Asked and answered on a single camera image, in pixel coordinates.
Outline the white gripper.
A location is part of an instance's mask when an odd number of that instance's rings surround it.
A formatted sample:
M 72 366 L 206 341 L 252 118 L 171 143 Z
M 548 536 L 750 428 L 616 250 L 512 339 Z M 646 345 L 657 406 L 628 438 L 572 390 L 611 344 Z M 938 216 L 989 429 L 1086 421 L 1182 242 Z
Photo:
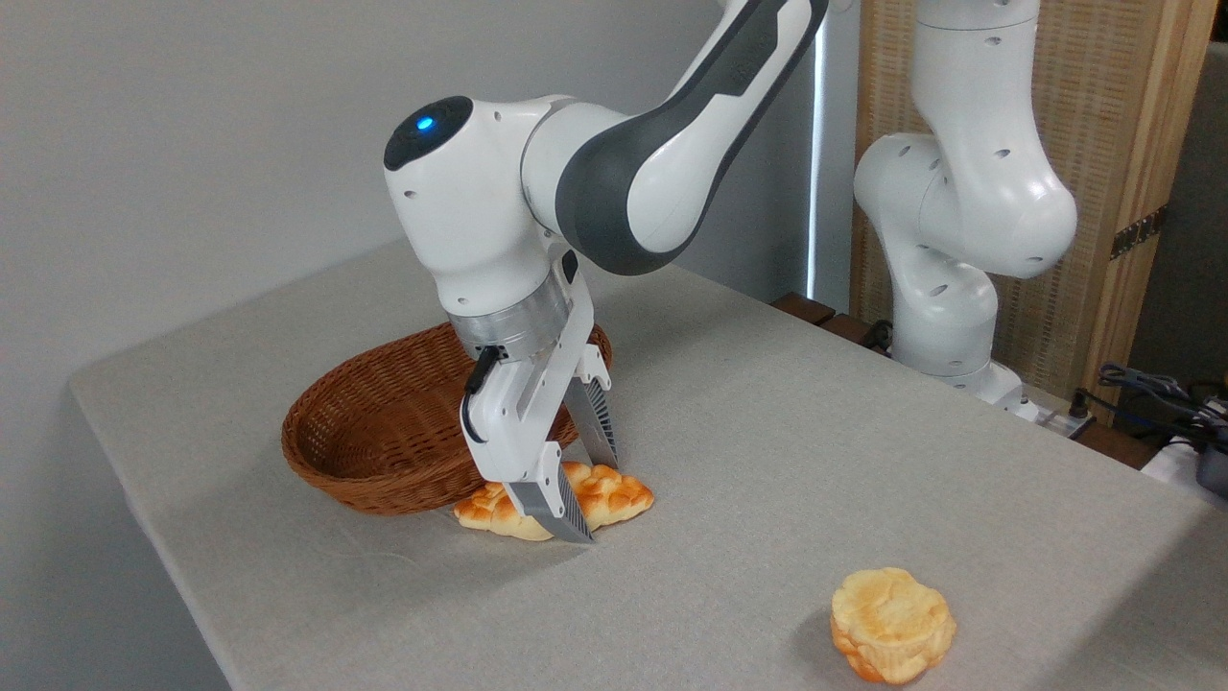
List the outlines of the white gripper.
M 596 309 L 585 279 L 546 279 L 508 309 L 460 319 L 465 349 L 499 351 L 483 387 L 463 407 L 465 437 L 483 477 L 503 484 L 522 515 L 567 542 L 596 542 L 548 441 L 566 407 L 593 465 L 619 468 L 605 390 L 612 380 L 588 341 Z

